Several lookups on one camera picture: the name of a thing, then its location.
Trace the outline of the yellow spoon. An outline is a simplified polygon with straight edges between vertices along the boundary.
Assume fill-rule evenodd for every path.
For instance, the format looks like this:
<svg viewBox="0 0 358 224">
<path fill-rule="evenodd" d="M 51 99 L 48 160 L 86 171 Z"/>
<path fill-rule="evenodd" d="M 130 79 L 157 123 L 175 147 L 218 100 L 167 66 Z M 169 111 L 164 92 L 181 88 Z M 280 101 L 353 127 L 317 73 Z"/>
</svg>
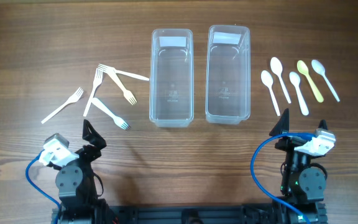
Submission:
<svg viewBox="0 0 358 224">
<path fill-rule="evenodd" d="M 297 66 L 298 71 L 306 77 L 306 79 L 310 85 L 311 91 L 313 92 L 314 97 L 316 98 L 316 101 L 319 103 L 322 103 L 324 101 L 324 98 L 323 98 L 321 92 L 318 90 L 317 86 L 315 85 L 314 81 L 310 77 L 309 70 L 308 70 L 306 63 L 304 63 L 304 61 L 302 61 L 302 60 L 299 60 L 299 61 L 297 61 L 296 66 Z"/>
</svg>

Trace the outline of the white spoon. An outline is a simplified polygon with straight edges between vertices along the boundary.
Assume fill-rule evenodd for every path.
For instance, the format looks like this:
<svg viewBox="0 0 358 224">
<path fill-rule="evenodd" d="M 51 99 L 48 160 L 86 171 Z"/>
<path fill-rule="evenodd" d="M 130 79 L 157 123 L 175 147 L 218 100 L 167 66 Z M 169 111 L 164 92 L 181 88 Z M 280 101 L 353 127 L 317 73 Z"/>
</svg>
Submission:
<svg viewBox="0 0 358 224">
<path fill-rule="evenodd" d="M 271 68 L 271 71 L 274 74 L 276 74 L 276 76 L 278 77 L 281 88 L 283 90 L 283 93 L 284 93 L 284 96 L 285 96 L 287 102 L 289 104 L 291 104 L 290 95 L 288 94 L 288 90 L 287 90 L 285 83 L 283 81 L 283 78 L 282 78 L 283 66 L 282 66 L 281 61 L 279 61 L 279 59 L 277 57 L 272 57 L 270 59 L 270 68 Z"/>
<path fill-rule="evenodd" d="M 296 72 L 290 72 L 289 77 L 290 77 L 290 82 L 295 87 L 301 113 L 304 116 L 308 116 L 309 110 L 300 90 L 300 76 Z"/>
<path fill-rule="evenodd" d="M 277 104 L 277 100 L 276 100 L 274 92 L 272 90 L 273 78 L 272 78 L 271 74 L 268 71 L 263 70 L 261 72 L 260 77 L 261 77 L 262 83 L 268 88 L 268 90 L 270 92 L 270 97 L 272 99 L 272 103 L 273 103 L 273 107 L 275 109 L 276 115 L 280 116 L 281 114 L 280 114 L 280 110 L 279 110 L 279 107 L 278 107 L 278 104 Z"/>
<path fill-rule="evenodd" d="M 319 62 L 316 59 L 313 59 L 311 61 L 311 65 L 313 67 L 313 70 L 318 73 L 319 75 L 321 75 L 324 78 L 324 81 L 326 82 L 328 88 L 330 89 L 331 93 L 333 94 L 334 98 L 336 99 L 337 102 L 340 102 L 340 98 L 337 95 L 334 87 L 332 86 L 331 82 L 328 80 L 328 78 L 326 77 L 326 70 L 325 67 L 323 66 L 323 64 L 321 62 Z"/>
</svg>

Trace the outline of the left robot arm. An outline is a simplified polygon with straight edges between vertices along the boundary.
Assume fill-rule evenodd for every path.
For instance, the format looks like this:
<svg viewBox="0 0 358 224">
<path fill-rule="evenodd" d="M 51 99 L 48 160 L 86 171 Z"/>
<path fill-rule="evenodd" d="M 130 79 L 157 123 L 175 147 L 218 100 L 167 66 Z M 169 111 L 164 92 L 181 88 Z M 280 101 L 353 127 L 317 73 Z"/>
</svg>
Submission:
<svg viewBox="0 0 358 224">
<path fill-rule="evenodd" d="M 82 138 L 89 144 L 75 152 L 78 158 L 62 167 L 55 179 L 61 201 L 55 223 L 116 223 L 114 212 L 97 193 L 94 180 L 99 176 L 91 167 L 101 157 L 106 141 L 88 120 L 83 121 Z"/>
</svg>

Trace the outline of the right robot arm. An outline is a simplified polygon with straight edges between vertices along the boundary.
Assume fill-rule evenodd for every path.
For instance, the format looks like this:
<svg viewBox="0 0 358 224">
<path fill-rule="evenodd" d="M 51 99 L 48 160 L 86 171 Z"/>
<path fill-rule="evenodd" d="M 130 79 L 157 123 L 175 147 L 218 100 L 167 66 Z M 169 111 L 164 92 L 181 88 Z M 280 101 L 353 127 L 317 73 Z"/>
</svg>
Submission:
<svg viewBox="0 0 358 224">
<path fill-rule="evenodd" d="M 278 123 L 269 133 L 270 136 L 289 133 L 289 109 L 285 109 Z M 324 190 L 328 173 L 318 164 L 311 163 L 313 157 L 309 154 L 298 152 L 296 147 L 306 143 L 301 137 L 282 137 L 275 143 L 275 148 L 285 151 L 285 162 L 280 168 L 282 172 L 281 193 L 279 199 L 289 203 L 298 209 L 303 217 L 307 217 L 310 223 L 328 223 L 327 211 L 324 203 Z M 292 209 L 272 202 L 269 209 L 272 223 L 306 223 Z"/>
</svg>

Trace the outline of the white fork pointing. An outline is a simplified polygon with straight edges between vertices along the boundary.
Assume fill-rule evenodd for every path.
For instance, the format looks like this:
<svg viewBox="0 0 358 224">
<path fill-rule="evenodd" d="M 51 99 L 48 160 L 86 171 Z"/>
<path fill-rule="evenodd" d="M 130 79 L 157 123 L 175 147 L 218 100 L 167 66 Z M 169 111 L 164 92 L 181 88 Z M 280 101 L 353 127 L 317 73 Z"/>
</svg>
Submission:
<svg viewBox="0 0 358 224">
<path fill-rule="evenodd" d="M 149 78 L 147 78 L 145 76 L 138 75 L 135 73 L 125 72 L 122 70 L 117 70 L 114 67 L 110 67 L 108 65 L 99 64 L 98 68 L 105 73 L 115 73 L 115 74 L 125 75 L 125 76 L 131 77 L 131 78 L 135 78 L 138 80 L 149 81 Z"/>
</svg>

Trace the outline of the white fork long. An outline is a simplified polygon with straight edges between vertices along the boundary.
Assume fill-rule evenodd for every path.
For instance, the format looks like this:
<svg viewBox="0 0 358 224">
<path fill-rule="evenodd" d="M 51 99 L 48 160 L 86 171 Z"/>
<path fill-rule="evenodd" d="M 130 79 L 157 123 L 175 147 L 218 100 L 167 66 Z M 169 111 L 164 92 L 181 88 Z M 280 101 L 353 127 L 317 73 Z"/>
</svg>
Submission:
<svg viewBox="0 0 358 224">
<path fill-rule="evenodd" d="M 93 80 L 93 89 L 91 91 L 91 93 L 89 94 L 89 99 L 88 102 L 86 104 L 83 116 L 86 117 L 88 114 L 88 111 L 90 109 L 91 106 L 91 101 L 94 97 L 94 94 L 96 92 L 96 89 L 100 86 L 100 84 L 102 84 L 103 82 L 103 72 L 100 69 L 96 69 L 95 71 L 95 76 L 94 76 L 94 80 Z"/>
</svg>

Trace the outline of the pale blue fork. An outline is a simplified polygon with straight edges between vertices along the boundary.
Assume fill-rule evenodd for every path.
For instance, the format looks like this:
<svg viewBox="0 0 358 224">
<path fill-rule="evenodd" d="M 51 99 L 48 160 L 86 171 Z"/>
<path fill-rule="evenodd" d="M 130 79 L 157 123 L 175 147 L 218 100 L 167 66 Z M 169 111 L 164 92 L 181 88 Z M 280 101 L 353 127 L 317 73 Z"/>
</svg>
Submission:
<svg viewBox="0 0 358 224">
<path fill-rule="evenodd" d="M 106 113 L 110 118 L 113 119 L 116 126 L 119 126 L 121 129 L 129 130 L 131 127 L 119 116 L 116 116 L 102 101 L 98 98 L 93 98 L 91 100 L 92 104 L 94 104 L 101 111 Z"/>
</svg>

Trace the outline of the cream yellow fork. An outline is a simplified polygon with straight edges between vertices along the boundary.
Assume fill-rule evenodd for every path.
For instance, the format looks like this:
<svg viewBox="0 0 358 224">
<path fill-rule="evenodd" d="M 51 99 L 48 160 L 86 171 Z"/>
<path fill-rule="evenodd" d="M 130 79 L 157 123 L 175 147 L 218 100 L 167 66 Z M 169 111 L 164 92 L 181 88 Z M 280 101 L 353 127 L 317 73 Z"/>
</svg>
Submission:
<svg viewBox="0 0 358 224">
<path fill-rule="evenodd" d="M 124 98 L 131 105 L 135 105 L 137 103 L 135 96 L 132 94 L 131 91 L 125 88 L 119 77 L 116 75 L 115 71 L 112 68 L 108 68 L 106 71 L 108 72 L 108 75 L 112 78 L 112 80 L 116 83 L 116 85 L 122 90 Z"/>
</svg>

